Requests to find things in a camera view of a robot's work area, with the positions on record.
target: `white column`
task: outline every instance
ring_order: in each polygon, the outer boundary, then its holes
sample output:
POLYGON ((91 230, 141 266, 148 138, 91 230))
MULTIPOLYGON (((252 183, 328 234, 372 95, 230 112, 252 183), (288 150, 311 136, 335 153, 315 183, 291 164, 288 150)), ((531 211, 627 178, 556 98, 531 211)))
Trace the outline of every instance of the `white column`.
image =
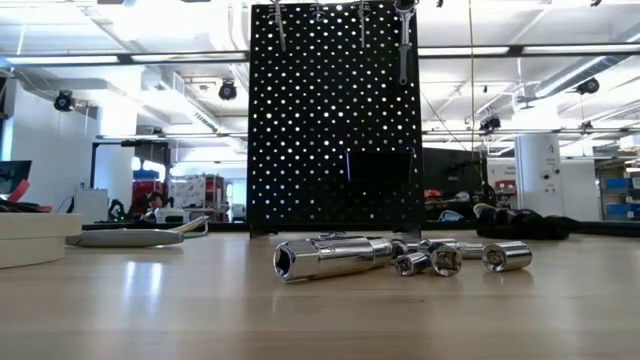
MULTIPOLYGON (((98 112, 100 135, 128 136, 136 133, 138 106, 124 97, 113 97, 98 112)), ((96 153, 95 187, 107 189, 109 199, 118 199, 125 210, 131 205, 134 148, 101 145, 96 153)))
POLYGON ((515 150, 518 207, 564 215, 558 135, 520 135, 515 150))

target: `ceiling light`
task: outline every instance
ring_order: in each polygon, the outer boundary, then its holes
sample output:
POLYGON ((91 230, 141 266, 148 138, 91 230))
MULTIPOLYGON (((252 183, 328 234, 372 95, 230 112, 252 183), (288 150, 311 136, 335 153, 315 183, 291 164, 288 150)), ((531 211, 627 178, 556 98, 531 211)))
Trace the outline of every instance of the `ceiling light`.
POLYGON ((114 55, 99 56, 21 56, 7 57, 5 60, 12 65, 79 65, 79 64, 116 64, 119 62, 118 57, 114 55))
POLYGON ((418 56, 470 56, 473 55, 503 55, 509 51, 508 46, 494 47, 450 47, 450 48, 418 48, 418 56))
POLYGON ((163 62, 238 62, 246 61, 247 54, 244 51, 235 52, 211 52, 198 54, 146 54, 132 55, 131 59, 136 63, 163 63, 163 62))
POLYGON ((602 44, 602 45, 558 45, 527 46, 525 54, 557 54, 557 53, 594 53, 594 52, 626 52, 638 51, 640 44, 602 44))

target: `wrench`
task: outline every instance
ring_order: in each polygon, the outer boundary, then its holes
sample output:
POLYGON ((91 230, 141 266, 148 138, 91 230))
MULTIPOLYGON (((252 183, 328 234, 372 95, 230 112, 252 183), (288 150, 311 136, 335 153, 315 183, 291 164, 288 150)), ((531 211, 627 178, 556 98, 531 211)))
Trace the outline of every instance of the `wrench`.
POLYGON ((407 84, 407 62, 409 51, 411 50, 411 39, 409 39, 409 24, 411 18, 416 14, 416 0, 395 0, 393 6, 402 21, 402 41, 400 43, 400 85, 407 84))
POLYGON ((278 25, 278 32, 280 33, 280 47, 284 52, 287 51, 287 43, 284 37, 284 25, 282 25, 282 7, 280 6, 280 0, 271 0, 271 2, 273 3, 271 8, 273 8, 275 12, 269 14, 269 19, 278 25))

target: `air duct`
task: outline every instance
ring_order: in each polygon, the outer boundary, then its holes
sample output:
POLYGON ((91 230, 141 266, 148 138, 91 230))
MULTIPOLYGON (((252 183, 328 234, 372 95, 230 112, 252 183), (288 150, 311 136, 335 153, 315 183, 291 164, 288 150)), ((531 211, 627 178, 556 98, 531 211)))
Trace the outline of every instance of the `air duct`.
MULTIPOLYGON (((640 39, 640 23, 623 32, 613 42, 636 42, 640 39)), ((631 55, 599 56, 595 59, 583 58, 535 85, 533 98, 523 98, 519 102, 531 102, 556 95, 591 79, 630 58, 631 55)))
MULTIPOLYGON (((612 39, 612 42, 635 43, 638 42, 638 40, 640 40, 640 23, 612 39)), ((525 104, 551 97, 578 86, 603 71, 620 64, 629 57, 631 57, 631 55, 599 56, 594 59, 582 58, 537 84, 525 86, 524 89, 522 89, 522 96, 514 97, 513 95, 505 95, 495 99, 491 104, 491 108, 494 109, 494 112, 497 112, 515 104, 525 104)), ((482 122, 484 118, 485 117, 477 119, 476 121, 482 122)))

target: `wooden table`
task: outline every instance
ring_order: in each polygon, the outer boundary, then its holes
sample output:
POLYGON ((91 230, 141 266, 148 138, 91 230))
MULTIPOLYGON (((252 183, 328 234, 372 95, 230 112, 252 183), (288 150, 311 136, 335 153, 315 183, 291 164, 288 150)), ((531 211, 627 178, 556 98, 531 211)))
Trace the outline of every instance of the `wooden table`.
MULTIPOLYGON (((277 239, 214 234, 147 250, 68 248, 0 270, 2 359, 638 359, 640 242, 532 242, 528 271, 391 268, 300 284, 277 239)), ((431 233, 469 238, 472 232, 431 233)))

